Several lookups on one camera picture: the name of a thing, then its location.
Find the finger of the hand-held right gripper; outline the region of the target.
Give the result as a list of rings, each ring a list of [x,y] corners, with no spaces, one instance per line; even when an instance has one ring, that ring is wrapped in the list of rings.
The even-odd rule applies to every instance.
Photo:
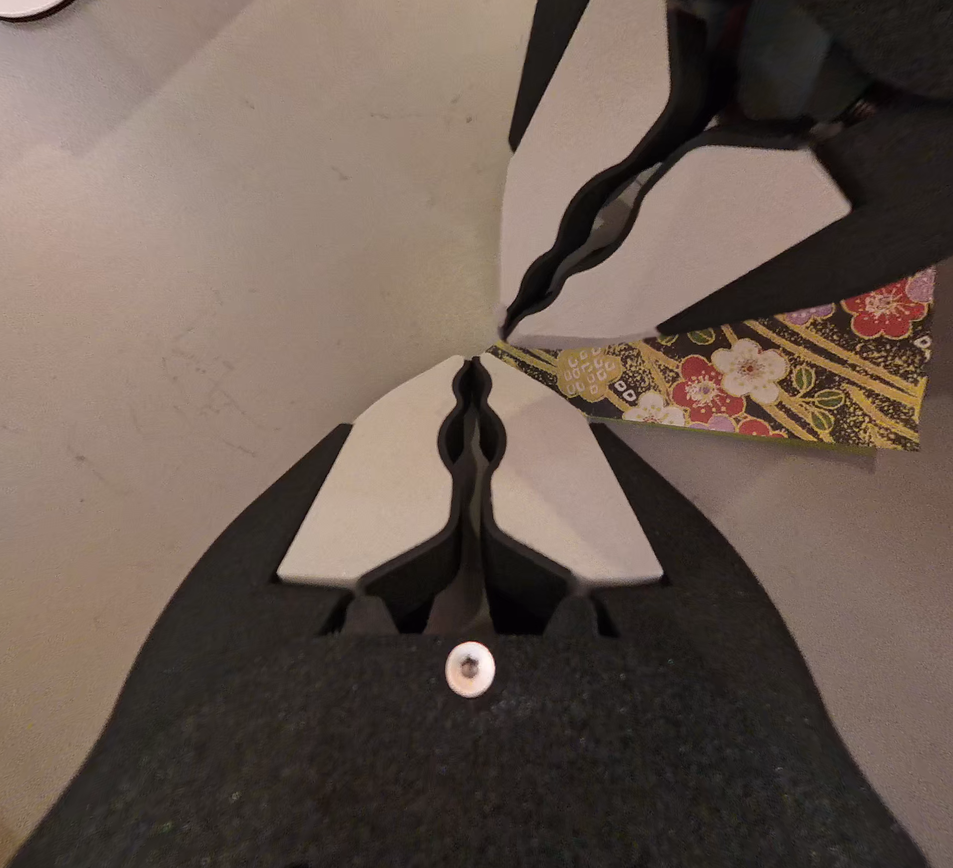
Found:
[[[510,161],[502,330],[547,304],[602,207],[698,133],[704,21],[669,0],[588,0]]]
[[[517,314],[524,348],[629,343],[814,233],[852,203],[810,147],[777,134],[702,134],[652,174],[605,258]]]

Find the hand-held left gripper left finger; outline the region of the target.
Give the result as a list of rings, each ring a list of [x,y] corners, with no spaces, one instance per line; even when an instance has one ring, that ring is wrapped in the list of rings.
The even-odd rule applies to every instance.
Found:
[[[425,631],[462,561],[473,365],[452,355],[351,422],[279,583],[374,600],[399,633]]]

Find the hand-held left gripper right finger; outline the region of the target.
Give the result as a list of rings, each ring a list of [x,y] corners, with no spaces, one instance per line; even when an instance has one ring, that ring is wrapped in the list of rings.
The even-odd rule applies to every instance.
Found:
[[[493,354],[475,361],[481,564],[498,633],[542,633],[572,598],[663,568],[587,418]]]

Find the green floral origami paper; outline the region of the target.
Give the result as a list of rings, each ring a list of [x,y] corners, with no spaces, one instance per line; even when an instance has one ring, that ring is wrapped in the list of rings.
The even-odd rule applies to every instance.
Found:
[[[797,312],[604,348],[491,354],[591,420],[915,453],[936,267]]]

